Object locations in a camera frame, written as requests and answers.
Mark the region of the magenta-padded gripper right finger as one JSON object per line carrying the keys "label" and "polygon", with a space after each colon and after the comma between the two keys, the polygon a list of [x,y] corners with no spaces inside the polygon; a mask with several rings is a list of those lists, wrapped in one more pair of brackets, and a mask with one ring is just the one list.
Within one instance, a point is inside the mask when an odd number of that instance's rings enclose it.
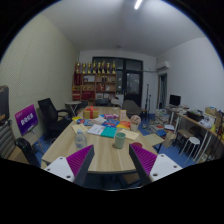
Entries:
{"label": "magenta-padded gripper right finger", "polygon": [[134,144],[129,145],[129,155],[143,186],[181,170],[181,167],[165,154],[155,155]]}

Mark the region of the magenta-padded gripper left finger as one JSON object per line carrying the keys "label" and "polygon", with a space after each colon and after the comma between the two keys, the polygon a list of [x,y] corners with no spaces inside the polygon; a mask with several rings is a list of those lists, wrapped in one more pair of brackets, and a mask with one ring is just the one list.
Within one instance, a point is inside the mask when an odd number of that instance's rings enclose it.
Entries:
{"label": "magenta-padded gripper left finger", "polygon": [[94,146],[89,145],[67,158],[58,157],[45,171],[82,186],[93,157]]}

